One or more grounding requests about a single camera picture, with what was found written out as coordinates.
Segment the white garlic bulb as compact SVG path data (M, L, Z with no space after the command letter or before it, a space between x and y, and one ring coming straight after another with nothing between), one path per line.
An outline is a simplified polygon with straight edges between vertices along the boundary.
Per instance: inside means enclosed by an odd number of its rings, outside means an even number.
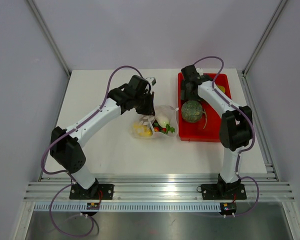
M166 128L166 126L170 124L169 118L162 112L158 113L155 116L155 119L162 128Z

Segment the yellow mango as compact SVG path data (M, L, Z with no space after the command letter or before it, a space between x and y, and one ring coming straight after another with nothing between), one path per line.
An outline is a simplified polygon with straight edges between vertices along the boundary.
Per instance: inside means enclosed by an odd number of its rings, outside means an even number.
M131 134L135 138L150 138L153 136L153 131L148 124L134 122L131 127Z

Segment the clear zip top bag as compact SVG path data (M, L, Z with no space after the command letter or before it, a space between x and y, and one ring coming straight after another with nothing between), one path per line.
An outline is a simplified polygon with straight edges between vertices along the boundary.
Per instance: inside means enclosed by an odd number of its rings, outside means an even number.
M135 116L129 127L129 133L139 139L176 137L179 133L177 121L179 108L157 105L154 110L155 115L138 114Z

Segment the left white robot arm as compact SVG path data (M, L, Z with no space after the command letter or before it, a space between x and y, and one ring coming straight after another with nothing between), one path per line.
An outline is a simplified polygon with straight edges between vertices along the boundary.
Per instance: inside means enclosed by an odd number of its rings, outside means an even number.
M153 116L155 84L154 77L133 75L128 83L108 88L101 105L80 121L65 129L59 126L53 129L49 154L73 180L70 199L112 199L114 186L100 184L90 173L83 147L106 124L131 109L140 115Z

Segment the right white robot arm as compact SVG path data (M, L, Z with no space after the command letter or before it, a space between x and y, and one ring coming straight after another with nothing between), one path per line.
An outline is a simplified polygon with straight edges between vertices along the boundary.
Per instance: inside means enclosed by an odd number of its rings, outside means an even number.
M224 147L223 164L217 183L202 184L204 200L245 200L245 186L239 174L241 154L251 149L255 142L252 110L233 102L216 85L215 79L197 72L194 65L181 69L182 100L204 100L221 119L219 139Z

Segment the green netted melon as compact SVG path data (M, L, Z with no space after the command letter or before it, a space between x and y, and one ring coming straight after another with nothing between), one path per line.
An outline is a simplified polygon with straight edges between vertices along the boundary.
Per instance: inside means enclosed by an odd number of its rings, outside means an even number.
M198 101L188 100L181 107L181 116L187 123L197 123L203 117L203 107Z

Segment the yellow star fruit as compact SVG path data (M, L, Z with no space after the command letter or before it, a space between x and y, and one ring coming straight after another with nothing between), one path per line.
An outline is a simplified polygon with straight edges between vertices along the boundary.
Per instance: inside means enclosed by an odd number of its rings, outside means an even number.
M219 90L220 90L221 92L223 92L224 94L226 93L226 89L225 89L224 86L222 86L222 85L217 85L217 87L219 88Z

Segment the red plastic tray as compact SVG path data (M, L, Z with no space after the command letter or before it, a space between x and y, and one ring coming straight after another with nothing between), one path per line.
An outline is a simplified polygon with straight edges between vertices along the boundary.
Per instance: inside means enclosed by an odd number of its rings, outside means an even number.
M199 101L203 110L207 114L203 114L201 120L196 123L186 122L182 118L181 108L186 100L181 99L181 86L184 81L182 73L177 75L177 95L178 95L178 135L181 141L185 142L208 142L208 143L220 143L219 131L221 125L221 118L218 113L206 102ZM215 81L218 87L223 87L224 93L230 99L231 91L228 82L228 76L221 73Z

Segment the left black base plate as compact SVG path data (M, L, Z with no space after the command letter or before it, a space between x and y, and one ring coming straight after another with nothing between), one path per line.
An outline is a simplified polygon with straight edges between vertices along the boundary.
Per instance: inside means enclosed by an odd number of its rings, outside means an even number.
M112 200L114 195L114 184L98 184L97 187L92 186L84 189L78 183L71 186L70 200Z

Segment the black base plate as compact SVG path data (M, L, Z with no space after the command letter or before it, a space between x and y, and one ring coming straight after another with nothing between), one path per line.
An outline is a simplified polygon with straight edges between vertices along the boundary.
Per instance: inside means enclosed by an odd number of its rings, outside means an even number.
M217 183L201 184L199 186L203 200L246 200L247 194L244 184L232 187L230 189L221 189Z
M70 200L112 200L114 195L114 184L98 184L97 187L92 186L84 189L78 183L71 186Z

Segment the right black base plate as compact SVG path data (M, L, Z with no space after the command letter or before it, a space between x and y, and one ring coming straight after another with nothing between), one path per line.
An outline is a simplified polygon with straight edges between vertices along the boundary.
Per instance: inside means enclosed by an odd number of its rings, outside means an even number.
M232 187L230 189L221 189L217 183L201 184L199 186L203 200L246 200L247 194L244 184Z

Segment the right aluminium frame post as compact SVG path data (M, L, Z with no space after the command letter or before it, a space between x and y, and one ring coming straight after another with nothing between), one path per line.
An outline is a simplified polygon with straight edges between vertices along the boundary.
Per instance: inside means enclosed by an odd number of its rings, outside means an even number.
M246 77L251 70L253 64L255 63L258 55L262 51L264 45L266 44L270 34L272 33L273 29L275 28L279 18L281 17L282 13L284 12L289 0L280 0L278 5L276 6L273 14L271 15L265 29L262 32L262 35L257 42L252 54L250 55L247 63L245 64L243 70L241 71L242 75Z

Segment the aluminium frame post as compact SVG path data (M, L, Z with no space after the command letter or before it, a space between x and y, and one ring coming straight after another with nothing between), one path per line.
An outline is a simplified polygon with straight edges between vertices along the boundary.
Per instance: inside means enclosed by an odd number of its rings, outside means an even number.
M273 29L275 28L279 18L281 17L282 13L284 12L289 0L280 0L278 5L276 6L273 14L271 15L265 29L262 32L262 35L257 42L252 54L250 55L247 63L245 64L243 70L241 71L242 75L246 77L251 70L253 64L255 63L258 55L262 51L264 45L266 44L270 34L272 33Z
M72 71L70 70L65 58L63 57L62 52L60 51L38 5L36 4L36 1L35 0L26 0L25 2L28 5L29 10L33 14L36 22L38 23L38 26L39 26L43 36L45 37L48 45L50 46L54 56L56 57L60 67L66 74L67 78L70 79Z

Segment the aluminium rail beam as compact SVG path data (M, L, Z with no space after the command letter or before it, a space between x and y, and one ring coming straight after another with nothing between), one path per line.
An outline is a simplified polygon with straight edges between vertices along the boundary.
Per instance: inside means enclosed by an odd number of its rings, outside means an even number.
M202 184L217 182L215 174L97 174L102 184L113 184L113 202L201 202L198 192ZM295 195L288 182L280 181L273 172L255 174L251 180L243 180L247 201L259 196L260 202L294 202ZM48 201L61 191L58 201L66 201L70 195L70 178L45 175L39 181L29 182L24 201Z

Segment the left aluminium frame post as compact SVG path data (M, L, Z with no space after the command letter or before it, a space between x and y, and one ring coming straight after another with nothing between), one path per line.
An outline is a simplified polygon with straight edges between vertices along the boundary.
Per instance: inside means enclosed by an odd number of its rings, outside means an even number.
M63 57L62 52L60 51L38 5L36 4L36 1L35 0L26 0L25 2L28 5L29 10L33 14L36 22L38 23L38 26L39 26L43 36L45 37L48 45L50 46L54 56L56 57L60 67L66 74L67 78L70 79L72 71L70 70L65 58Z

